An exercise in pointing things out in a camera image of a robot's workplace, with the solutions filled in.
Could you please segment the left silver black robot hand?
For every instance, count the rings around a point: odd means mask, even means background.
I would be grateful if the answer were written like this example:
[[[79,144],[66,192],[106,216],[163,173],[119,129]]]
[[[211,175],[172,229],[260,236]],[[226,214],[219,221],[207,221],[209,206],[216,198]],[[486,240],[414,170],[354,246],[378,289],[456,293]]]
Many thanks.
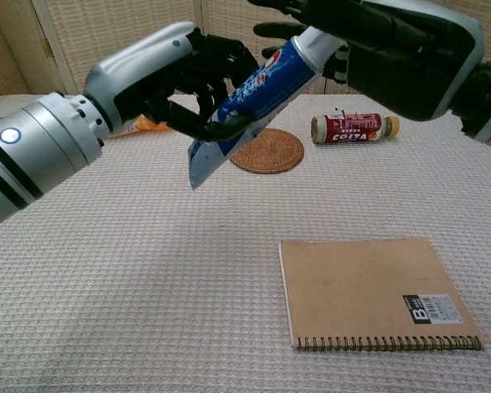
[[[252,120],[212,120],[227,99],[259,67],[239,40],[203,34],[190,21],[176,22],[99,61],[83,95],[96,107],[95,134],[119,133],[140,115],[197,140],[229,139]]]

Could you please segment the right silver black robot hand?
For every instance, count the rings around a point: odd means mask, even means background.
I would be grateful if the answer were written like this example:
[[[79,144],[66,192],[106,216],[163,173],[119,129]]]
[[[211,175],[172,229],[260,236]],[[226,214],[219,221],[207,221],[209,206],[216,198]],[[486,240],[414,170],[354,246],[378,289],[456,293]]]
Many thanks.
[[[341,40],[322,77],[410,120],[443,115],[484,56],[480,22],[430,1],[258,1],[295,23],[256,25],[289,38],[313,26]]]

